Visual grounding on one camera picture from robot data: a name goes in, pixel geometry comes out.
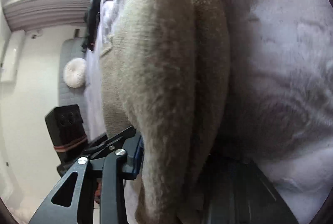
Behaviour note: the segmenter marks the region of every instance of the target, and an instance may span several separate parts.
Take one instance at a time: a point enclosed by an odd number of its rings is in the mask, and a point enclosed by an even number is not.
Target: dark gray surface
[[[89,128],[87,121],[87,104],[84,98],[85,85],[79,88],[70,88],[64,82],[64,67],[65,65],[74,58],[84,58],[84,52],[82,51],[81,45],[84,41],[83,37],[77,37],[74,39],[66,40],[60,53],[59,63],[59,106],[78,104],[80,113],[83,119],[83,128],[89,137]]]

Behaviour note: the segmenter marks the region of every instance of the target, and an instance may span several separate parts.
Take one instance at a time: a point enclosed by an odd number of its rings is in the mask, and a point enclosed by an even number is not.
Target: metal screw
[[[124,155],[124,154],[126,154],[127,152],[126,152],[126,150],[125,149],[118,149],[118,150],[116,150],[116,155]]]
[[[86,157],[80,157],[78,160],[78,163],[83,165],[85,163],[87,163],[88,159]]]

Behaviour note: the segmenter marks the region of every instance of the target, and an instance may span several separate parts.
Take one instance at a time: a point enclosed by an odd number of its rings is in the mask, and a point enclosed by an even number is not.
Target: white fluffy blanket
[[[88,116],[98,134],[104,130],[99,52],[123,2],[102,6],[95,52],[87,54]],[[225,2],[232,72],[231,131],[224,134],[240,141],[306,224],[333,186],[333,9],[328,0]]]

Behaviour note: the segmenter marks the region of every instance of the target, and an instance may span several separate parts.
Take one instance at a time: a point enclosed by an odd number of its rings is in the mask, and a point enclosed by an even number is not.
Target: round white cushion
[[[72,88],[81,87],[85,81],[86,61],[75,58],[69,61],[64,68],[64,81]]]

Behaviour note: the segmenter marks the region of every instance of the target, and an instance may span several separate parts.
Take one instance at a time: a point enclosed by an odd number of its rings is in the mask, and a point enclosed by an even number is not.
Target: black speaker
[[[61,163],[77,158],[88,145],[78,105],[54,108],[45,116],[45,122]]]

